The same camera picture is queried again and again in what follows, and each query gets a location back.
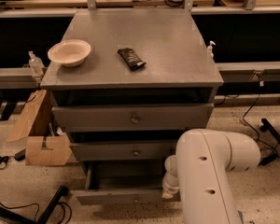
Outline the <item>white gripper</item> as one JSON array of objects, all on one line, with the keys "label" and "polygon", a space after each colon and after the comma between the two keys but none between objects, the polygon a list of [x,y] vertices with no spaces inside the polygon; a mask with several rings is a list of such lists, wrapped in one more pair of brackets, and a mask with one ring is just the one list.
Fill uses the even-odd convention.
[{"label": "white gripper", "polygon": [[164,163],[165,175],[162,180],[163,199],[172,199],[179,192],[176,155],[169,156]]}]

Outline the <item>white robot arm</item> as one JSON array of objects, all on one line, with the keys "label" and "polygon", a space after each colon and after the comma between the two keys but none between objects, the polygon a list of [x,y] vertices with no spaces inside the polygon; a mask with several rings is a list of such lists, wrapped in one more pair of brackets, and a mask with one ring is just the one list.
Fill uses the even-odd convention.
[{"label": "white robot arm", "polygon": [[253,169],[259,160],[259,146],[245,134],[189,130],[165,161],[162,197],[180,196],[184,224],[243,224],[227,172]]}]

